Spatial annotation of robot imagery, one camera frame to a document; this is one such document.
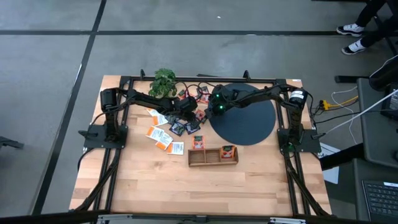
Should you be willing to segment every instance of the gray floor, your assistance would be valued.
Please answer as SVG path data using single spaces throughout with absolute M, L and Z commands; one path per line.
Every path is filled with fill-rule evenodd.
M 100 1 L 94 0 L 3 0 L 0 29 L 91 30 L 99 5 Z M 338 25 L 354 22 L 363 6 L 310 0 L 108 0 L 99 29 L 332 31 Z M 380 15 L 385 18 L 389 13 L 383 9 Z M 374 27 L 371 22 L 369 30 Z M 0 217 L 29 212 L 87 40 L 85 35 L 0 35 L 0 136 L 25 143 L 21 151 L 9 147 L 0 151 Z M 354 87 L 336 84 L 335 75 L 369 75 L 392 56 L 384 41 L 361 54 L 343 55 L 340 48 L 355 40 L 338 36 L 97 36 L 44 213 L 68 209 L 83 145 L 77 131 L 86 129 L 91 120 L 103 75 L 137 75 L 141 68 L 152 75 L 166 67 L 180 76 L 204 73 L 241 77 L 244 70 L 249 70 L 252 77 L 302 79 L 315 101 L 331 101 L 332 92 Z M 342 101 L 354 95 L 352 91 L 336 99 Z M 348 112 L 323 113 L 317 120 Z M 318 132 L 345 119 L 319 125 Z M 352 130 L 361 142 L 359 120 Z M 348 126 L 322 141 L 340 149 L 354 144 Z M 351 203 L 333 199 L 333 194 L 330 197 L 334 214 L 354 217 Z

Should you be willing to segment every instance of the wooden tray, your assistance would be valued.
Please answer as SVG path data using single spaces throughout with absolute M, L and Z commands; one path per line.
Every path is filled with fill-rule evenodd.
M 218 165 L 235 165 L 239 162 L 238 150 L 235 149 L 234 157 L 222 159 L 220 157 L 221 149 L 189 149 L 188 165 L 196 166 L 218 166 Z

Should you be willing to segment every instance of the white sneaker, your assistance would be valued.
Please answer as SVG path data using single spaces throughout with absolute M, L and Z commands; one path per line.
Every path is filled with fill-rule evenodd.
M 356 24 L 349 24 L 341 27 L 337 27 L 337 33 L 341 35 L 352 35 L 353 37 L 360 37 L 365 27 L 360 27 Z
M 349 46 L 341 49 L 341 52 L 345 55 L 354 55 L 364 51 L 366 47 L 362 46 L 361 39 L 357 42 L 350 44 Z

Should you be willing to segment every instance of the round black plate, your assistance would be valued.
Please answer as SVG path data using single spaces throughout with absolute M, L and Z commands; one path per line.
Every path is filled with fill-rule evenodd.
M 244 83 L 230 83 L 225 87 L 229 90 L 257 90 L 256 87 Z M 275 109 L 269 100 L 252 103 L 245 108 L 231 108 L 222 116 L 214 116 L 210 119 L 210 124 L 228 142 L 249 146 L 261 142 L 272 132 L 275 126 Z

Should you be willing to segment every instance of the green plant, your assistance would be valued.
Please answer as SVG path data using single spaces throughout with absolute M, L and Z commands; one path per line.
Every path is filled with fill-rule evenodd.
M 155 81 L 153 81 L 149 86 L 152 88 L 149 90 L 151 96 L 169 96 L 170 91 L 172 96 L 177 94 L 177 89 L 175 87 L 175 74 L 172 70 L 161 68 L 155 72 Z

